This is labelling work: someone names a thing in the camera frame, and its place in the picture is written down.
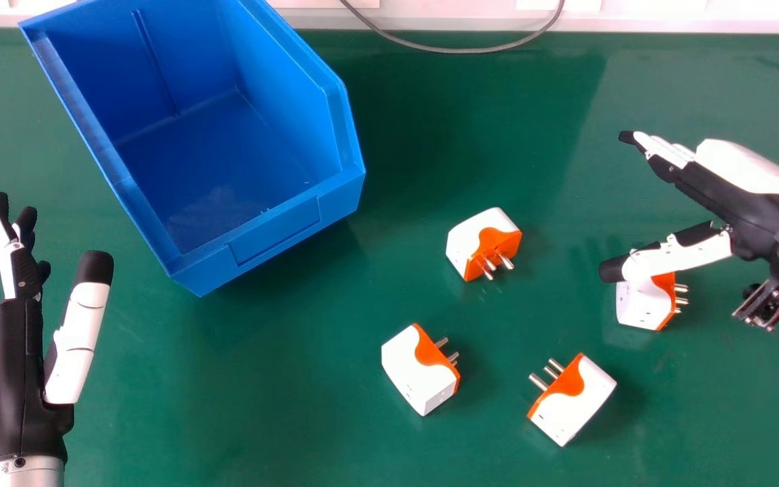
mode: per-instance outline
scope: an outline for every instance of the metal prong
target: metal prong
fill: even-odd
[[[551,378],[557,380],[557,373],[554,373],[554,370],[550,369],[549,366],[543,367],[543,370],[545,370],[547,374],[551,375]]]
[[[549,385],[546,384],[545,382],[543,382],[543,379],[540,379],[539,377],[537,377],[537,374],[535,374],[535,373],[532,373],[531,375],[529,375],[528,379],[530,379],[531,382],[533,382],[535,386],[537,386],[538,388],[540,388],[544,392],[545,392],[546,389],[549,388]]]
[[[516,265],[513,263],[513,261],[508,259],[504,254],[498,254],[498,255],[500,256],[500,261],[504,263],[504,267],[506,267],[508,271],[512,271],[513,269],[516,269]]]
[[[563,373],[563,366],[557,363],[557,361],[554,358],[549,359],[549,365],[552,366],[554,370],[557,370],[557,373]]]

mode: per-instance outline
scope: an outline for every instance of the black and white robotic hand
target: black and white robotic hand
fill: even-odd
[[[674,277],[676,271],[738,256],[745,261],[764,259],[770,264],[770,275],[764,283],[748,287],[745,301],[733,317],[773,331],[779,322],[779,166],[741,145],[717,139],[706,139],[695,152],[641,132],[622,132],[619,140],[634,145],[659,178],[675,185],[725,224],[721,228],[712,222],[696,225],[669,235],[662,243],[655,241],[603,262],[600,279],[619,283],[619,321],[624,314],[628,319],[625,324],[644,324],[651,315],[658,314],[657,309],[662,311],[657,320],[668,319],[676,311],[675,291],[686,292],[686,287],[661,285],[665,289],[658,290],[649,285],[652,278]],[[663,297],[665,307],[653,304],[658,293],[671,294],[671,312],[667,297]],[[633,296],[648,300],[636,307],[640,312],[628,310]]]
[[[0,487],[63,484],[62,437],[74,427],[114,274],[108,253],[83,254],[45,356],[41,298],[50,264],[32,256],[35,221],[37,211],[25,207],[10,224],[0,192]]]

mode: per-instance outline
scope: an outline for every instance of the blue storage container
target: blue storage container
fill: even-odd
[[[88,0],[20,28],[112,191],[195,295],[356,209],[347,92],[263,0]]]

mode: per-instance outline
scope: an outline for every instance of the white and orange plug adapter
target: white and orange plug adapter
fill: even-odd
[[[622,281],[615,291],[615,312],[618,323],[640,329],[664,329],[678,312],[679,306],[690,304],[679,297],[686,293],[684,284],[675,283],[675,273],[655,275],[636,281]]]
[[[414,323],[381,346],[383,370],[420,416],[441,406],[458,390],[458,352],[444,355],[441,347],[446,342],[446,338],[432,342]]]
[[[503,265],[508,271],[519,251],[522,231],[500,208],[491,208],[455,225],[446,237],[446,257],[465,281],[485,275]]]
[[[528,419],[559,446],[565,446],[608,400],[617,382],[590,358],[578,354],[566,367],[553,358],[543,367],[554,381],[546,384],[536,374],[529,376],[543,394],[528,412]]]

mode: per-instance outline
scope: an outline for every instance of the cord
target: cord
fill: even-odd
[[[378,36],[383,37],[384,39],[387,39],[389,41],[393,41],[393,43],[401,44],[402,46],[411,47],[411,49],[418,49],[421,51],[426,52],[433,52],[433,53],[495,53],[495,52],[501,52],[506,51],[509,49],[513,49],[514,47],[522,46],[522,44],[529,43],[530,41],[533,41],[534,39],[542,36],[549,28],[554,25],[555,22],[557,22],[557,19],[560,18],[561,13],[563,12],[563,4],[566,0],[559,0],[557,2],[557,7],[554,9],[554,13],[552,14],[551,18],[549,19],[549,22],[547,22],[543,27],[538,28],[531,34],[528,34],[525,37],[522,37],[519,40],[511,41],[511,43],[506,44],[500,44],[499,46],[491,46],[491,47],[460,47],[460,49],[454,49],[453,47],[435,47],[435,46],[426,46],[425,44],[418,44],[418,43],[412,43],[412,41],[406,41],[402,39],[401,37],[393,36],[393,34],[390,34],[386,30],[383,30],[380,27],[377,27],[377,25],[374,24],[371,20],[366,18],[365,15],[362,14],[362,12],[359,12],[356,7],[354,7],[348,0],[338,0],[344,5],[344,8],[350,10],[350,13],[356,16],[363,24],[365,24],[368,28],[373,30]]]

